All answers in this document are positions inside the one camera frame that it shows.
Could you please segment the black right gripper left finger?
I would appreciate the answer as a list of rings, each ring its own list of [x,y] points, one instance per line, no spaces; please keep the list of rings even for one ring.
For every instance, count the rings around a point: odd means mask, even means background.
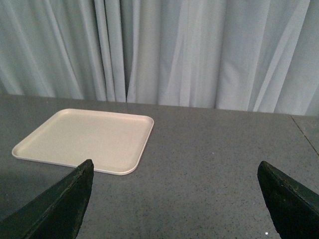
[[[81,228],[94,177],[85,160],[72,172],[0,223],[2,239],[74,239]]]

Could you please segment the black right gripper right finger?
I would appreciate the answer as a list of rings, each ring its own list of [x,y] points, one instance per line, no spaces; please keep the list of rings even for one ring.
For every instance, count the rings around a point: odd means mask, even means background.
[[[266,161],[259,164],[257,177],[280,237],[317,239],[319,195]]]

